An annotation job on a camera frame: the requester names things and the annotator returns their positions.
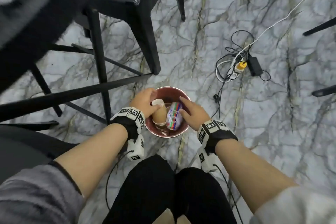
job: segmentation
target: white extension cord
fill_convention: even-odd
[[[217,70],[218,70],[218,67],[219,67],[220,65],[222,65],[222,64],[224,64],[224,63],[226,63],[226,62],[231,62],[230,68],[229,68],[229,70],[228,70],[228,72],[227,72],[227,74],[231,74],[231,75],[230,75],[230,78],[229,78],[228,80],[226,80],[225,82],[229,82],[229,81],[232,81],[232,80],[236,79],[236,78],[239,76],[239,74],[238,74],[238,73],[235,73],[235,71],[234,71],[234,65],[235,65],[235,62],[236,62],[236,60],[237,60],[237,57],[238,57],[239,55],[241,55],[241,53],[244,52],[247,48],[249,48],[249,47],[252,46],[255,42],[257,42],[257,41],[261,38],[261,36],[262,36],[266,31],[268,31],[269,29],[271,29],[272,27],[274,27],[274,26],[277,25],[278,23],[280,23],[280,22],[284,21],[285,19],[287,19],[287,18],[292,14],[292,12],[293,12],[296,8],[298,8],[298,6],[301,5],[304,1],[305,1],[305,0],[301,0],[301,2],[298,3],[298,4],[297,4],[297,5],[296,5],[296,6],[295,6],[295,7],[288,13],[288,15],[287,15],[285,18],[279,20],[278,22],[274,23],[272,26],[268,27],[264,32],[261,33],[261,35],[259,35],[259,37],[258,37],[257,39],[255,39],[252,43],[250,43],[250,44],[247,45],[245,48],[243,48],[240,52],[238,52],[238,54],[234,57],[233,60],[226,60],[226,61],[222,61],[222,62],[220,62],[220,63],[217,65],[217,68],[216,68],[216,77],[217,77],[217,79],[218,79],[220,82],[224,82],[224,81],[219,77]]]

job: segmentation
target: marble floor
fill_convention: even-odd
[[[176,0],[159,0],[152,11],[162,70],[148,80],[110,90],[112,112],[126,106],[134,95],[149,86],[174,86],[184,90],[210,115],[217,106],[213,95],[221,83],[214,68],[225,55],[225,47],[233,47],[231,35],[248,30],[258,37],[267,27],[287,16],[301,0],[185,0],[187,20],[181,22]],[[271,74],[262,81],[244,73],[225,84],[222,94],[221,119],[253,152],[265,158],[299,184],[336,197],[336,95],[316,98],[311,92],[336,84],[336,27],[304,37],[302,33],[336,17],[336,0],[306,0],[292,15],[267,31],[256,42],[251,54]],[[120,20],[101,16],[104,49],[107,57],[140,71],[148,71],[147,63],[129,26]],[[235,41],[248,43],[247,34],[239,33]],[[60,44],[90,46],[81,27],[70,25]],[[49,52],[38,64],[53,92],[75,89],[98,83],[93,57],[85,54]],[[131,73],[106,63],[109,80],[132,76]],[[31,74],[27,73],[1,97],[0,103],[41,95]],[[75,101],[81,107],[103,116],[100,95]],[[10,122],[57,120],[60,125],[44,131],[67,142],[81,142],[103,128],[99,122],[61,106],[58,118],[48,109]],[[148,131],[145,137],[147,156],[159,154],[173,169],[190,165],[200,147],[195,132],[161,139]],[[108,186],[112,205],[128,172],[136,165],[123,159]],[[215,172],[225,193],[227,186]],[[106,177],[88,200],[79,222],[99,224],[107,214],[104,201]],[[233,194],[245,223],[252,213],[231,181]]]

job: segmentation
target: white sleeve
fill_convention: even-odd
[[[261,206],[250,224],[336,224],[336,201],[308,188],[291,187]]]

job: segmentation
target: power adapter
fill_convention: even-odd
[[[246,62],[252,76],[260,76],[263,74],[264,71],[259,64],[257,57],[252,57],[250,55]]]

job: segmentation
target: yellow plug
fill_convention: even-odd
[[[246,68],[246,66],[247,66],[246,61],[241,61],[241,62],[239,62],[239,63],[236,65],[236,67],[235,67],[234,69],[235,69],[235,71],[242,72],[242,71],[244,71],[244,69]]]

